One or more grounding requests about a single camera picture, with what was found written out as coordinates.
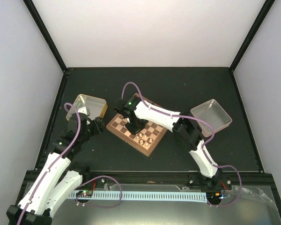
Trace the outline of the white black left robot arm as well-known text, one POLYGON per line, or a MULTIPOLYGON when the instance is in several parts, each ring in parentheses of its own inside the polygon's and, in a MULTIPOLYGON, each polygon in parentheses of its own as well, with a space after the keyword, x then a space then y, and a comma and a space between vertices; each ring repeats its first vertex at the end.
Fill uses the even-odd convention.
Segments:
POLYGON ((91 120, 83 113, 73 114, 48 154, 34 184, 17 205, 10 205, 6 215, 11 225, 50 225, 57 210, 77 188, 91 182, 89 167, 73 163, 74 157, 90 137, 105 130, 103 119, 91 120))

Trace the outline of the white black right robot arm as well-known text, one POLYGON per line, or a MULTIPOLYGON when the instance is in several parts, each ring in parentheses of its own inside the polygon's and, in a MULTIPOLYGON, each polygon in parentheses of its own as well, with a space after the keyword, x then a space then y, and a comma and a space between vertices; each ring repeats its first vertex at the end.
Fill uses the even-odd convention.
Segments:
POLYGON ((141 132, 150 121, 171 131, 176 145, 188 151, 198 165, 204 185, 214 189, 220 184, 222 170, 206 148, 208 141, 204 141, 199 119, 165 110, 137 95, 132 96, 129 101, 119 98, 114 110, 127 119, 125 127, 133 135, 141 132))

